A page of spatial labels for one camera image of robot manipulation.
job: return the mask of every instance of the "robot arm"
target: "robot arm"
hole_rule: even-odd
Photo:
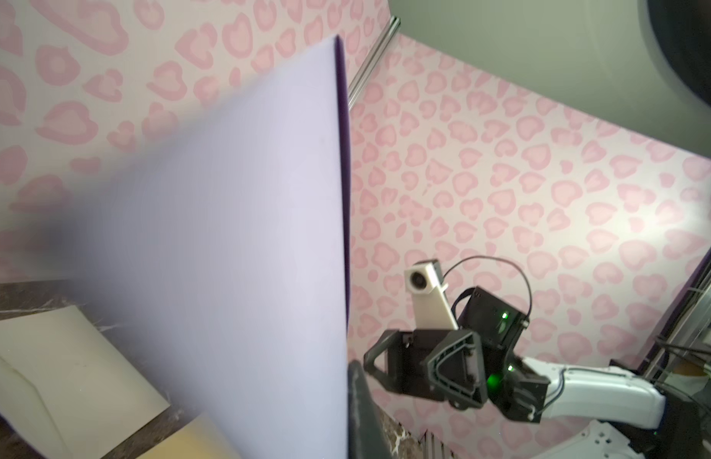
[[[643,457],[629,444],[656,447],[657,430],[677,430],[669,413],[679,409],[679,399],[672,397],[672,410],[668,394],[633,372],[515,355],[529,318],[479,287],[466,291],[468,304],[456,320],[436,260],[408,268],[405,279],[416,328],[386,330],[363,357],[366,372],[387,391],[447,401],[458,410],[480,409],[490,400],[516,422],[561,416],[603,420],[541,457],[578,457],[598,445],[605,457]],[[379,369],[375,361],[384,353],[386,368]]]

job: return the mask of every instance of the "camera lens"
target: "camera lens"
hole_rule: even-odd
[[[415,288],[419,290],[426,289],[426,278],[424,278],[424,275],[420,272],[412,273],[410,280],[411,284],[415,286]]]

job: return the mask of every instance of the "green led light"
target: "green led light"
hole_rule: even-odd
[[[485,385],[488,387],[488,392],[491,394],[495,394],[499,390],[501,390],[501,381],[502,378],[499,374],[492,374],[488,377],[488,380],[485,381]]]

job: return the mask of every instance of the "black circular object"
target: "black circular object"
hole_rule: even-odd
[[[711,0],[647,0],[647,5],[667,63],[711,107]]]
[[[420,272],[413,272],[409,278],[411,284],[419,290],[426,289],[426,278]]]

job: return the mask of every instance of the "cardboard sheet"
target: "cardboard sheet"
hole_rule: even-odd
[[[0,414],[48,459],[98,459],[168,406],[76,307],[0,321]]]
[[[182,427],[139,459],[241,459],[207,414]]]
[[[87,295],[148,330],[242,457],[347,456],[348,133],[334,37],[148,154],[70,237]]]

